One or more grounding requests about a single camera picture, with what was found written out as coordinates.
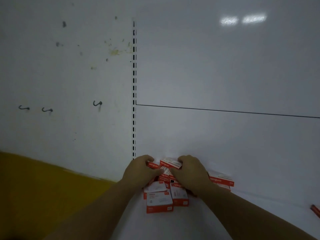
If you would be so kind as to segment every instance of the left hand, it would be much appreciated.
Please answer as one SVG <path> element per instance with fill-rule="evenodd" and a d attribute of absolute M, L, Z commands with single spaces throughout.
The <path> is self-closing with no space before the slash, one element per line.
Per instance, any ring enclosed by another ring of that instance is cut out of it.
<path fill-rule="evenodd" d="M 151 169 L 147 161 L 153 162 L 154 158 L 149 155 L 139 156 L 132 160 L 127 166 L 122 180 L 135 192 L 146 186 L 151 179 L 163 173 L 163 169 Z"/>

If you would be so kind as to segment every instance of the hand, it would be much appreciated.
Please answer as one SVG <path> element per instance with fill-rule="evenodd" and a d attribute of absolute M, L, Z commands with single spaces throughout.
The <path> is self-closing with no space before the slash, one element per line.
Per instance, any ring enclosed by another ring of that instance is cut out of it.
<path fill-rule="evenodd" d="M 182 163 L 182 168 L 170 168 L 170 172 L 185 188 L 196 194 L 203 185 L 212 184 L 198 158 L 190 155 L 180 156 L 178 161 Z"/>
<path fill-rule="evenodd" d="M 150 182 L 151 179 L 163 173 L 163 169 L 151 169 L 147 166 L 147 161 L 153 162 L 154 158 L 149 155 L 139 156 L 132 160 L 127 166 L 122 182 L 135 192 Z"/>

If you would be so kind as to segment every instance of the black line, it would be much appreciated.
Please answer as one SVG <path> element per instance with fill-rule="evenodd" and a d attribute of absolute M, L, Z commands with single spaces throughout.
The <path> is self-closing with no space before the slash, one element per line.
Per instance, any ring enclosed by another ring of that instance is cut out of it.
<path fill-rule="evenodd" d="M 158 105 L 147 105 L 147 104 L 136 104 L 136 105 L 140 105 L 140 106 L 150 106 L 150 107 L 161 107 L 161 108 L 174 108 L 174 109 L 196 109 L 196 110 L 208 110 L 208 111 L 243 113 L 243 114 L 255 114 L 255 115 L 276 115 L 276 116 L 289 116 L 289 117 L 302 117 L 302 118 L 315 118 L 315 119 L 320 119 L 320 117 L 313 117 L 313 116 L 301 116 L 301 115 L 277 114 L 277 113 L 254 113 L 254 112 L 243 112 L 243 111 L 229 111 L 229 110 L 204 109 L 204 108 L 171 107 L 171 106 L 158 106 Z"/>

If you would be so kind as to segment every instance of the yellow surface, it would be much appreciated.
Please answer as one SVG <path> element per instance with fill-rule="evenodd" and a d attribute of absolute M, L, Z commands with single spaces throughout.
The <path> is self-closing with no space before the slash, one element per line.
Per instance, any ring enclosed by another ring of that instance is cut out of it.
<path fill-rule="evenodd" d="M 0 180 L 1 240 L 42 239 L 113 184 L 9 153 L 0 153 Z"/>

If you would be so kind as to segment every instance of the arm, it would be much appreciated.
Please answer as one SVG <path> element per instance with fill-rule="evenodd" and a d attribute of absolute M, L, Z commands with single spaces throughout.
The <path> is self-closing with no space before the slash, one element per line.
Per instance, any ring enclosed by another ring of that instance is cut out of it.
<path fill-rule="evenodd" d="M 182 162 L 182 169 L 172 168 L 171 173 L 205 202 L 233 240 L 315 240 L 289 222 L 212 183 L 197 158 L 181 156 L 178 161 Z"/>
<path fill-rule="evenodd" d="M 62 223 L 45 240 L 109 239 L 136 191 L 163 173 L 162 169 L 154 170 L 147 167 L 146 162 L 153 160 L 148 155 L 132 160 L 119 182 Z"/>

